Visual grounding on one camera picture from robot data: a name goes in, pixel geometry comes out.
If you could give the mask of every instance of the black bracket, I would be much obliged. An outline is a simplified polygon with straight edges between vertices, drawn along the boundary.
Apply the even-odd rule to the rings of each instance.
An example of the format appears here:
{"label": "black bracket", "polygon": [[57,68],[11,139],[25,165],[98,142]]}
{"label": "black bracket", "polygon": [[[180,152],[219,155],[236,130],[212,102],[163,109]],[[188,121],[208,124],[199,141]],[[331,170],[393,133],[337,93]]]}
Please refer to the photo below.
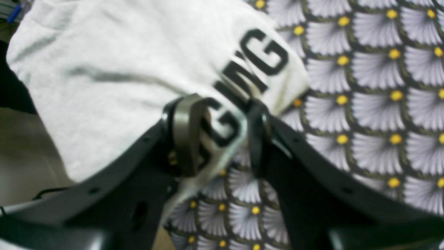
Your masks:
{"label": "black bracket", "polygon": [[[84,183],[0,217],[0,238],[33,250],[151,249],[177,176],[197,171],[205,101],[166,106],[159,123]],[[429,249],[443,219],[393,201],[339,171],[301,135],[250,102],[252,169],[277,191],[295,250]],[[168,161],[174,150],[177,165]]]}

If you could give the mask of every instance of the cable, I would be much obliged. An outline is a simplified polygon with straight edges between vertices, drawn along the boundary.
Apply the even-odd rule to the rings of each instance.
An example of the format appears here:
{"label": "cable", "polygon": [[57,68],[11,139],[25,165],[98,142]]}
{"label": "cable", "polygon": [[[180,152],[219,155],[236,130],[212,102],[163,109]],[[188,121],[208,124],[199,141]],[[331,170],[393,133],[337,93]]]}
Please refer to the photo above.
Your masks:
{"label": "cable", "polygon": [[2,206],[0,206],[0,211],[1,211],[2,216],[6,216],[6,211],[4,210],[4,208]]}
{"label": "cable", "polygon": [[63,188],[51,188],[51,189],[45,189],[43,191],[40,191],[32,200],[40,200],[42,199],[42,195],[47,193],[53,193],[53,192],[61,192],[69,189],[70,187],[63,187]]}

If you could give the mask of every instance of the gray surface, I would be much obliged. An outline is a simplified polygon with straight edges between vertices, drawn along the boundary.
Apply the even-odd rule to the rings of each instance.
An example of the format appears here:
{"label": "gray surface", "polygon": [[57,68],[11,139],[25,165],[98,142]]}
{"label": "gray surface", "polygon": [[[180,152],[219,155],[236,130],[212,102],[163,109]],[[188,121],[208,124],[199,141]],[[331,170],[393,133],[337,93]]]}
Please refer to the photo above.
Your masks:
{"label": "gray surface", "polygon": [[68,185],[72,182],[38,116],[0,109],[0,205]]}

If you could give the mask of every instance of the patterned fabric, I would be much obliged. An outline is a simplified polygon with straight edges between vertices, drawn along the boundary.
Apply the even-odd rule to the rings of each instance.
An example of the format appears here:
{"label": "patterned fabric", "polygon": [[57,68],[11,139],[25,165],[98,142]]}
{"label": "patterned fabric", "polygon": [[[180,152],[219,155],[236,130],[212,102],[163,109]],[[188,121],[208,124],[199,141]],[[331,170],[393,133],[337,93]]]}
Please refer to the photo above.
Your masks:
{"label": "patterned fabric", "polygon": [[[247,2],[311,77],[282,119],[363,185],[444,216],[444,1]],[[291,248],[275,191],[244,155],[173,214],[179,250]]]}

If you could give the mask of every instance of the white t-shirt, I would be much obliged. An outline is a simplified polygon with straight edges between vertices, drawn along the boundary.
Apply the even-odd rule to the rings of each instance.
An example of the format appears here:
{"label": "white t-shirt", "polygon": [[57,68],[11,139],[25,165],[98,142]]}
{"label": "white t-shirt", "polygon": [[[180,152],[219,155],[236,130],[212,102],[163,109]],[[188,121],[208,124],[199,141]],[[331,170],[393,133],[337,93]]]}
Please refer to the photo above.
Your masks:
{"label": "white t-shirt", "polygon": [[76,182],[118,158],[171,100],[197,93],[219,102],[210,123],[224,140],[203,133],[212,157],[183,180],[165,216],[244,143],[249,98],[279,114],[308,89],[302,61],[272,21],[240,0],[38,0],[7,61]]}

